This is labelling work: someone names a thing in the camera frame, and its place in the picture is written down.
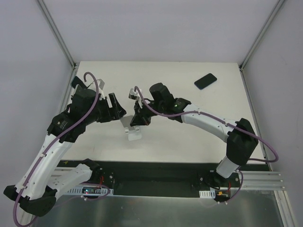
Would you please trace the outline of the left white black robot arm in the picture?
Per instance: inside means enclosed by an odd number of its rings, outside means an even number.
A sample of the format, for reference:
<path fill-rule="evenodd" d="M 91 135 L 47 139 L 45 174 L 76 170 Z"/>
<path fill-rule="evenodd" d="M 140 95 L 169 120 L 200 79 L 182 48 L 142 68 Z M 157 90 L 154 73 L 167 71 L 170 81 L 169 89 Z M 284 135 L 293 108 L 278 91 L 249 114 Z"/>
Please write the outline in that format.
<path fill-rule="evenodd" d="M 126 110 L 114 93 L 102 98 L 92 89 L 77 89 L 66 109 L 52 119 L 43 146 L 30 169 L 19 183 L 7 186 L 4 194 L 25 212 L 42 217 L 74 186 L 83 182 L 100 183 L 101 167 L 88 158 L 66 176 L 53 180 L 50 177 L 88 125 L 120 120 L 125 114 Z"/>

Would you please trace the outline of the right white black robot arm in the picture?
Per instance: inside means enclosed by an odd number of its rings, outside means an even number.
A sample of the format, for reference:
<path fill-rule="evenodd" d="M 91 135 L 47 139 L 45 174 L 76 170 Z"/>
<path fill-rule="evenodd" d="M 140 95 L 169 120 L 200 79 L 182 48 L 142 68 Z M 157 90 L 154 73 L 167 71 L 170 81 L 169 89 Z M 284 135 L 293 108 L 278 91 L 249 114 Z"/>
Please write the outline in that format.
<path fill-rule="evenodd" d="M 213 174 L 217 186 L 225 186 L 231 174 L 245 165 L 258 145 L 257 136 L 247 119 L 238 121 L 220 118 L 202 111 L 183 98 L 175 98 L 162 83 L 150 87 L 152 100 L 146 100 L 134 87 L 129 98 L 135 101 L 131 126 L 148 126 L 153 116 L 162 116 L 179 123 L 196 126 L 226 143 L 226 155 Z"/>

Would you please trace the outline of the silver metal phone stand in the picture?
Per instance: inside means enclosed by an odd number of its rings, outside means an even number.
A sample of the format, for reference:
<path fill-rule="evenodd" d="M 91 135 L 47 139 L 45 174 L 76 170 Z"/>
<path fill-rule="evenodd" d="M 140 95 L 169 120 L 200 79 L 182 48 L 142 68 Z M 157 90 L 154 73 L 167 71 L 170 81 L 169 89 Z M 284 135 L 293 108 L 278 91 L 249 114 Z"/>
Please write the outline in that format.
<path fill-rule="evenodd" d="M 120 122 L 124 127 L 125 134 L 127 135 L 129 141 L 140 140 L 142 138 L 142 134 L 140 130 L 141 128 L 140 126 L 130 125 L 132 118 L 133 118 L 132 115 L 124 116 L 123 118 L 120 119 Z"/>

